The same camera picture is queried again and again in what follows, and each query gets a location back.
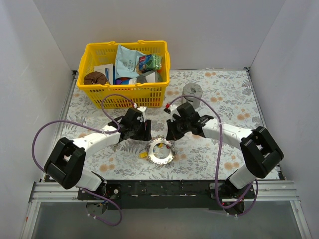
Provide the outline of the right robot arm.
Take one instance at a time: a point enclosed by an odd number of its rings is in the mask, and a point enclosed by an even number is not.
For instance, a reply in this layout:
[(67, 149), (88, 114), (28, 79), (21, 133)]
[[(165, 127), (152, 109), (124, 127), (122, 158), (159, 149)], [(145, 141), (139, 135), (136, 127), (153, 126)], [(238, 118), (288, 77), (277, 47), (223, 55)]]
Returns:
[(167, 140), (176, 141), (191, 132), (203, 138), (218, 139), (241, 150), (245, 164), (218, 186), (219, 195), (239, 197), (251, 182), (257, 178), (264, 179), (284, 158), (283, 152), (263, 126), (247, 129), (221, 124), (212, 116), (200, 116), (190, 103), (180, 106), (167, 104), (164, 111), (171, 116), (166, 121)]

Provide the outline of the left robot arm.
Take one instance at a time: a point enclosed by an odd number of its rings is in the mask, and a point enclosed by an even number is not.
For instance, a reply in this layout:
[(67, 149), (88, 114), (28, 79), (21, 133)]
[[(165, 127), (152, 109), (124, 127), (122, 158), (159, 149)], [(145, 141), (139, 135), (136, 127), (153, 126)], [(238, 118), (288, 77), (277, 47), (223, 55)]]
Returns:
[(87, 158), (127, 139), (150, 141), (151, 120), (146, 119), (146, 107), (129, 108), (123, 117), (117, 118), (120, 130), (114, 132), (116, 124), (108, 123), (95, 132), (73, 140), (65, 137), (58, 140), (47, 160), (44, 171), (64, 189), (85, 188), (95, 199), (105, 196), (104, 179), (94, 172), (84, 169)]

